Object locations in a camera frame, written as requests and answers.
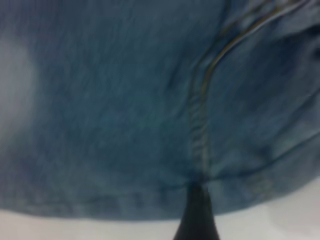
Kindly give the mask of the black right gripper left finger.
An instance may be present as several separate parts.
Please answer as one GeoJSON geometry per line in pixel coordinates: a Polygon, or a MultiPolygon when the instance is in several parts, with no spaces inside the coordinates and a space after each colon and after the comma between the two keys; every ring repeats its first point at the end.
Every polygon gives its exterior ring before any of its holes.
{"type": "Polygon", "coordinates": [[[186,207],[174,239],[205,240],[204,212],[205,194],[203,188],[199,184],[192,184],[188,188],[186,207]]]}

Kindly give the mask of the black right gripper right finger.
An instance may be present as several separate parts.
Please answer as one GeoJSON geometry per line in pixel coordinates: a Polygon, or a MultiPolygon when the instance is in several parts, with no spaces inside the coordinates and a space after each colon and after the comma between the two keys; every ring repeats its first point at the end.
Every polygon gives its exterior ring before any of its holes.
{"type": "Polygon", "coordinates": [[[215,217],[212,209],[212,201],[211,196],[208,191],[208,188],[204,188],[204,196],[205,196],[205,223],[204,223],[204,236],[205,240],[220,240],[220,236],[217,230],[215,217]]]}

